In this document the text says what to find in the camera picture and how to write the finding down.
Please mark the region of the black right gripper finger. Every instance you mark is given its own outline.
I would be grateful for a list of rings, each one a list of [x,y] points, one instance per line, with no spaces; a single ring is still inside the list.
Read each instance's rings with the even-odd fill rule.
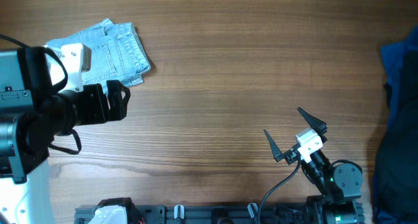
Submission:
[[[297,108],[300,115],[305,119],[305,121],[308,123],[308,125],[319,135],[322,142],[326,142],[327,138],[325,136],[325,133],[327,132],[327,124],[316,118],[315,116],[307,113],[305,110],[303,110],[301,107]]]
[[[270,136],[268,131],[265,129],[264,133],[267,137],[268,143],[270,145],[270,149],[272,151],[273,158],[276,160],[276,162],[280,162],[283,159],[283,154],[277,144],[275,143],[274,139]]]

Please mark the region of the light blue denim shorts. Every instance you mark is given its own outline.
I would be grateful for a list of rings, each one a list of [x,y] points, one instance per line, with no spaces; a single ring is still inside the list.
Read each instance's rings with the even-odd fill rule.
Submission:
[[[82,43],[91,50],[91,69],[82,73],[84,85],[101,84],[106,90],[108,80],[118,80],[131,87],[143,83],[142,75],[151,70],[134,25],[114,24],[110,19],[68,37],[50,40],[49,47]]]

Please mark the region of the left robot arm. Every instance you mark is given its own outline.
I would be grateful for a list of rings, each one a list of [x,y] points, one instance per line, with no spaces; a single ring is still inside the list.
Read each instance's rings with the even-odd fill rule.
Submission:
[[[127,115],[129,88],[118,80],[66,88],[68,71],[52,81],[43,46],[22,46],[1,56],[1,222],[53,223],[49,193],[50,150],[81,152],[74,127],[119,121]]]

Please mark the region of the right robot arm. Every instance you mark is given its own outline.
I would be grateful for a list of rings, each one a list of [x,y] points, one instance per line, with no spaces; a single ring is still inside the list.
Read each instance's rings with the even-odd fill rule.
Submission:
[[[255,213],[255,222],[262,222],[261,212],[269,196],[301,170],[321,194],[307,197],[304,204],[275,207],[274,223],[363,223],[362,204],[356,201],[361,198],[361,166],[346,159],[331,163],[321,151],[327,141],[327,124],[301,107],[298,112],[309,127],[295,136],[296,144],[289,150],[282,152],[268,131],[264,131],[274,159],[297,165],[288,177],[263,197]]]

